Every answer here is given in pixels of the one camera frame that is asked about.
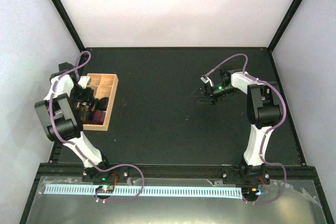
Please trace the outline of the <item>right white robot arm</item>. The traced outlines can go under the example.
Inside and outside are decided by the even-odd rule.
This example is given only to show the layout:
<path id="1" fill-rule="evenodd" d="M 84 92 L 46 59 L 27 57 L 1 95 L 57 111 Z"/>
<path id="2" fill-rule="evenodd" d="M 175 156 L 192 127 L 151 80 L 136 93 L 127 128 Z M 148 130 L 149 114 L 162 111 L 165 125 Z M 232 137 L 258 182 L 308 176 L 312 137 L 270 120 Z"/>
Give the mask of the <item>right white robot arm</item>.
<path id="1" fill-rule="evenodd" d="M 266 82 L 242 70 L 220 70 L 221 82 L 215 84 L 209 76 L 201 76 L 204 95 L 200 104 L 217 104 L 223 97 L 237 91 L 247 95 L 247 118 L 250 135 L 239 165 L 239 179 L 252 183 L 266 164 L 265 154 L 272 132 L 286 119 L 286 105 L 276 82 Z"/>

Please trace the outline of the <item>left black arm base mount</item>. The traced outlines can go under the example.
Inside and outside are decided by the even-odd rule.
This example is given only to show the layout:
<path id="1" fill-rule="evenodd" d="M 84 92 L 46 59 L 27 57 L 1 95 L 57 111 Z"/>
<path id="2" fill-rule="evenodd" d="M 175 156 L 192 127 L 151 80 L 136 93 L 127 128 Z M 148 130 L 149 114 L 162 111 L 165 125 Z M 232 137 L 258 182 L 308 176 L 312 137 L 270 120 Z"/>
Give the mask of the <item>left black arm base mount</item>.
<path id="1" fill-rule="evenodd" d="M 93 184 L 121 182 L 127 178 L 128 171 L 127 167 L 118 167 L 108 172 L 101 172 L 94 167 L 90 167 L 84 170 L 82 182 Z"/>

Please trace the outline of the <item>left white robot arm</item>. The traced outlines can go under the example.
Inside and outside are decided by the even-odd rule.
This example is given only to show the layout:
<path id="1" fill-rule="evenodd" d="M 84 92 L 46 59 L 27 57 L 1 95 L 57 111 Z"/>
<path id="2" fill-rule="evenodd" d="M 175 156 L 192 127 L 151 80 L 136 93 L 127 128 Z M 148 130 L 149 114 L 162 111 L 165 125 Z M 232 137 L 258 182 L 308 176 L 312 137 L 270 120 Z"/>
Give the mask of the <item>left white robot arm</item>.
<path id="1" fill-rule="evenodd" d="M 94 89 L 89 87 L 91 78 L 78 75 L 77 67 L 64 62 L 49 81 L 47 95 L 34 105 L 46 136 L 70 148 L 83 162 L 87 174 L 108 181 L 113 174 L 112 167 L 84 134 L 82 117 L 92 119 L 98 102 Z"/>

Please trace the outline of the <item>black floral patterned tie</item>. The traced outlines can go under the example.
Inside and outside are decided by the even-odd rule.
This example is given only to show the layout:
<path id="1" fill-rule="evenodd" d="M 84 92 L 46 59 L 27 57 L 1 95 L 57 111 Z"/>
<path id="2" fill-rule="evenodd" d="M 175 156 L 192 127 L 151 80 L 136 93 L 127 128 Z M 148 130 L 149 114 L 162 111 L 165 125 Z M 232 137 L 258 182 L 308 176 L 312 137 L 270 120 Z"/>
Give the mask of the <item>black floral patterned tie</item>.
<path id="1" fill-rule="evenodd" d="M 79 106 L 77 111 L 81 122 L 83 124 L 89 124 L 92 118 L 92 111 L 87 106 Z"/>

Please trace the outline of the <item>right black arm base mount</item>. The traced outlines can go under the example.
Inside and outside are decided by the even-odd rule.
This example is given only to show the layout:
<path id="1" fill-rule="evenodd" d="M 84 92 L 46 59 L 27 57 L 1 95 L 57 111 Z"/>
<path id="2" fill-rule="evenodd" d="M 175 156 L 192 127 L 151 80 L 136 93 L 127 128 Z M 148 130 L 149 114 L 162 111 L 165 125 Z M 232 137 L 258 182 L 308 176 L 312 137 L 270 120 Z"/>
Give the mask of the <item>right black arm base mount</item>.
<path id="1" fill-rule="evenodd" d="M 265 166 L 223 166 L 222 179 L 227 184 L 269 185 Z"/>

